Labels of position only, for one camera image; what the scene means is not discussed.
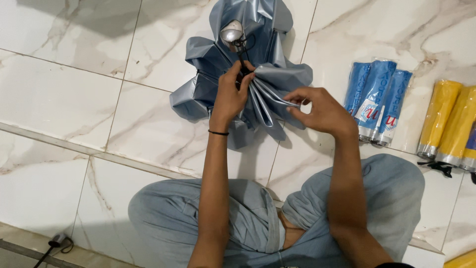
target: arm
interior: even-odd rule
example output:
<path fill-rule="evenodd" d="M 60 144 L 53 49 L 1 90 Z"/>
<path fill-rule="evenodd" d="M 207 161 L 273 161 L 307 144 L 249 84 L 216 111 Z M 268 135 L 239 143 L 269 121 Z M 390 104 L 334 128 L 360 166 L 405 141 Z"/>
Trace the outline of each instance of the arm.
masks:
<path fill-rule="evenodd" d="M 255 69 L 249 62 L 247 67 L 251 71 Z M 235 81 L 240 69 L 241 64 L 236 62 L 220 77 L 209 122 L 210 131 L 227 133 L 231 120 L 245 106 L 248 86 L 254 74 L 243 78 L 238 91 Z M 210 133 L 198 205 L 198 238 L 188 263 L 189 268 L 222 267 L 229 238 L 228 191 L 227 136 Z"/>
<path fill-rule="evenodd" d="M 354 119 L 324 88 L 301 87 L 284 99 L 294 103 L 312 102 L 309 114 L 294 107 L 288 111 L 305 126 L 329 133 L 336 141 L 327 217 L 330 233 L 344 255 L 357 268 L 374 268 L 393 262 L 367 230 L 358 128 Z"/>

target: black wrist strap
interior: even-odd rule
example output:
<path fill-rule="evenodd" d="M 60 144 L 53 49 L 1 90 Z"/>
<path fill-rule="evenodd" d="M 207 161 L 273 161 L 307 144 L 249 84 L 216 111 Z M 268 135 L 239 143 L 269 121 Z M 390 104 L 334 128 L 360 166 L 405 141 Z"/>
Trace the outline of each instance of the black wrist strap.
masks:
<path fill-rule="evenodd" d="M 217 135 L 222 135 L 222 136 L 228 136 L 228 134 L 230 134 L 229 132 L 222 133 L 222 132 L 214 132 L 214 131 L 210 131 L 210 130 L 208 130 L 208 132 L 213 133 L 213 134 L 217 134 Z"/>

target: umbrella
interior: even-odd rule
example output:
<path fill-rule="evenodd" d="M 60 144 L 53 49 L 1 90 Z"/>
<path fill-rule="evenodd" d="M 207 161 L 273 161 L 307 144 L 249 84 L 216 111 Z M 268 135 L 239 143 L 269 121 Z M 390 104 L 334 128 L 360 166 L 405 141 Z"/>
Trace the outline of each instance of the umbrella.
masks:
<path fill-rule="evenodd" d="M 312 82 L 312 69 L 307 64 L 293 64 L 283 55 L 281 44 L 293 25 L 291 12 L 283 1 L 219 0 L 209 21 L 215 40 L 191 37 L 187 41 L 185 60 L 196 67 L 197 74 L 170 95 L 172 109 L 187 120 L 209 117 L 217 96 L 218 78 L 243 55 L 256 67 L 256 76 L 249 86 L 245 108 L 229 126 L 228 148 L 251 144 L 258 127 L 284 141 L 286 134 L 277 116 L 305 129 L 286 110 L 299 105 L 282 99 L 288 92 Z M 230 48 L 220 36 L 220 31 L 231 24 L 237 29 L 242 27 L 242 51 Z"/>

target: packaged umbrella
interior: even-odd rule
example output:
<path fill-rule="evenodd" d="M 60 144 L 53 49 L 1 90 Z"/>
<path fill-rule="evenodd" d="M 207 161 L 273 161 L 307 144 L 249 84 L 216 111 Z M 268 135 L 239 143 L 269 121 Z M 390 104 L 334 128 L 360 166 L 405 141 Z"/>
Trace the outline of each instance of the packaged umbrella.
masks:
<path fill-rule="evenodd" d="M 359 108 L 360 97 L 364 89 L 370 71 L 370 63 L 354 62 L 349 75 L 349 86 L 347 87 L 344 108 L 351 116 L 355 116 Z"/>
<path fill-rule="evenodd" d="M 463 152 L 459 167 L 469 172 L 476 172 L 476 122 L 473 122 L 468 142 Z"/>
<path fill-rule="evenodd" d="M 458 167 L 476 120 L 476 86 L 463 87 L 451 111 L 436 155 L 436 162 Z"/>
<path fill-rule="evenodd" d="M 418 156 L 435 158 L 446 122 L 462 87 L 461 83 L 449 80 L 435 83 L 416 152 Z"/>
<path fill-rule="evenodd" d="M 412 73 L 408 71 L 395 70 L 393 73 L 390 79 L 390 87 L 382 106 L 382 119 L 377 123 L 377 127 L 372 135 L 371 142 L 373 144 L 385 146 L 392 141 L 411 77 Z"/>
<path fill-rule="evenodd" d="M 390 60 L 376 60 L 370 65 L 359 109 L 354 116 L 357 119 L 360 141 L 369 142 L 372 137 L 377 122 L 379 122 L 390 78 L 396 67 L 397 63 Z"/>
<path fill-rule="evenodd" d="M 275 115 L 304 129 L 286 110 L 299 105 L 282 98 L 297 87 L 310 85 L 312 69 L 306 64 L 293 64 L 283 55 L 281 43 L 293 25 L 291 12 L 283 1 L 219 0 L 209 21 L 214 40 L 191 37 L 187 42 L 185 60 L 197 68 L 197 75 L 170 95 L 172 109 L 188 120 L 209 117 L 218 78 L 235 61 L 248 60 L 256 67 L 256 77 L 249 86 L 244 110 L 229 126 L 228 148 L 251 144 L 259 126 L 273 138 L 285 140 L 286 134 Z M 247 73 L 249 70 L 242 68 L 241 74 Z"/>

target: jeans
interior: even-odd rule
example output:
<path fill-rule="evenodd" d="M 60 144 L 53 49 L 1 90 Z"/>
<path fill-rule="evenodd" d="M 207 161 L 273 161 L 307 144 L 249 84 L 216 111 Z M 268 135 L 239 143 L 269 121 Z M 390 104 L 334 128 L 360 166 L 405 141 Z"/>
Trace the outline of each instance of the jeans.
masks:
<path fill-rule="evenodd" d="M 329 234 L 327 194 L 332 167 L 310 177 L 290 194 L 284 216 L 306 230 L 282 250 L 285 230 L 265 188 L 229 180 L 230 239 L 223 267 L 350 267 Z M 380 154 L 362 160 L 367 228 L 394 261 L 401 261 L 415 226 L 425 181 L 412 163 Z M 140 236 L 170 268 L 186 267 L 197 241 L 200 179 L 166 180 L 141 189 L 129 204 Z"/>

